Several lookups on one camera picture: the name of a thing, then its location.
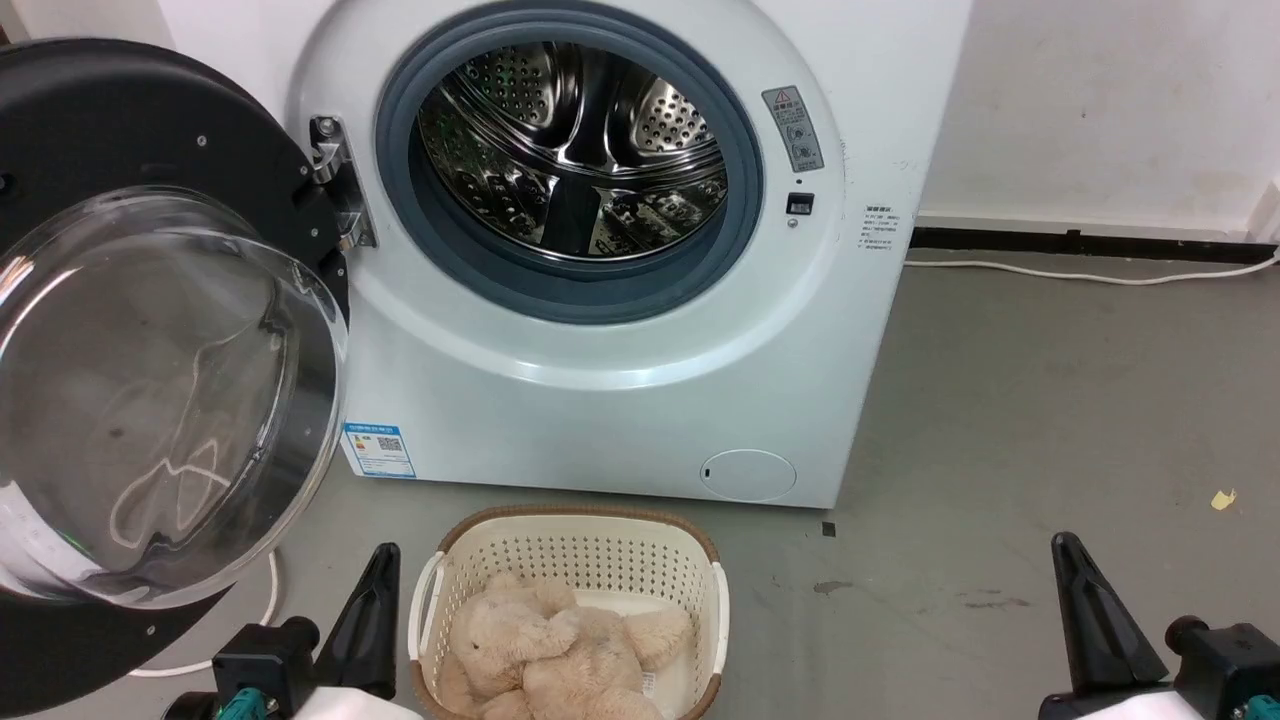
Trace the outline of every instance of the metal hinge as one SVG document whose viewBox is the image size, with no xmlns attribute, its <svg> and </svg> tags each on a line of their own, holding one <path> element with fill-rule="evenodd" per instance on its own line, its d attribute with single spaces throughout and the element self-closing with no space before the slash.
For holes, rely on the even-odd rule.
<svg viewBox="0 0 1280 720">
<path fill-rule="evenodd" d="M 347 145 L 347 132 L 339 118 L 311 118 L 311 179 L 324 188 L 338 211 L 342 238 L 338 250 L 347 252 L 353 247 L 378 247 L 365 193 Z"/>
</svg>

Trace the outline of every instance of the laundry basket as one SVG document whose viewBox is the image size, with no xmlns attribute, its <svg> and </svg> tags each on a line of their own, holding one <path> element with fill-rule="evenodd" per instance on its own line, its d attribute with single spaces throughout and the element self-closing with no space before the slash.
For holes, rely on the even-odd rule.
<svg viewBox="0 0 1280 720">
<path fill-rule="evenodd" d="M 613 507 L 498 507 L 467 518 L 440 542 L 413 589 L 408 656 L 419 700 L 438 720 L 463 720 L 435 697 L 458 607 L 490 577 L 559 578 L 580 605 L 622 615 L 684 607 L 694 639 L 645 678 L 671 720 L 701 717 L 719 691 L 728 650 L 728 583 L 716 547 L 687 520 Z"/>
</svg>

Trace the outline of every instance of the warning label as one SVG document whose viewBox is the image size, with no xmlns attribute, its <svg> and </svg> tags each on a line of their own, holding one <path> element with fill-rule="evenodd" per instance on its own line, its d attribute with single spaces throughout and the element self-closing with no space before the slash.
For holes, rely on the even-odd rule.
<svg viewBox="0 0 1280 720">
<path fill-rule="evenodd" d="M 413 478 L 413 462 L 404 448 L 404 437 L 396 425 L 347 423 L 347 442 L 364 475 Z"/>
<path fill-rule="evenodd" d="M 892 249 L 901 225 L 902 219 L 888 205 L 868 205 L 858 234 L 859 250 Z"/>
<path fill-rule="evenodd" d="M 800 91 L 790 85 L 765 90 L 762 96 L 791 156 L 791 170 L 796 173 L 820 170 L 822 149 L 818 146 L 818 136 L 813 132 L 809 109 L 805 108 Z"/>
</svg>

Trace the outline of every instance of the teddy bear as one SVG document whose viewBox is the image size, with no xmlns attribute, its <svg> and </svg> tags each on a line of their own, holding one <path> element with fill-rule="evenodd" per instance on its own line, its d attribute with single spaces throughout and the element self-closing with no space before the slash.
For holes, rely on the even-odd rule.
<svg viewBox="0 0 1280 720">
<path fill-rule="evenodd" d="M 579 607 L 564 583 L 499 574 L 454 615 L 439 700 L 484 720 L 662 720 L 643 673 L 691 634 L 678 607 L 623 618 Z"/>
<path fill-rule="evenodd" d="M 512 573 L 489 579 L 453 616 L 440 666 L 445 710 L 484 720 L 527 720 L 520 691 L 526 662 L 563 655 L 579 635 L 572 588 L 563 582 L 522 583 Z"/>
</svg>

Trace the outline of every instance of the open washing machine door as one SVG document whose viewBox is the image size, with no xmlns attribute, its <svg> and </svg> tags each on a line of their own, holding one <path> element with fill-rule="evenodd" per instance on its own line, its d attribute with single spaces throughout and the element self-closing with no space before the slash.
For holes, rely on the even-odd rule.
<svg viewBox="0 0 1280 720">
<path fill-rule="evenodd" d="M 357 220 L 333 160 L 166 50 L 0 51 L 0 716 L 154 656 L 314 495 Z"/>
</svg>

